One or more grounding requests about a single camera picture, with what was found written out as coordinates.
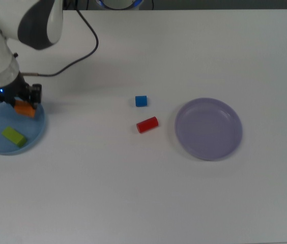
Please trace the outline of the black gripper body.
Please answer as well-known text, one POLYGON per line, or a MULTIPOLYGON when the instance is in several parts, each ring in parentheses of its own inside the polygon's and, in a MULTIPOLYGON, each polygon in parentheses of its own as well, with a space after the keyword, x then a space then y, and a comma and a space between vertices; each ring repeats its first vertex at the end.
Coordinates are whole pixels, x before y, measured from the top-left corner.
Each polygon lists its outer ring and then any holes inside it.
POLYGON ((25 82, 23 75, 19 72, 17 77, 6 86, 6 98, 18 97, 23 101, 30 99, 30 85, 25 82))

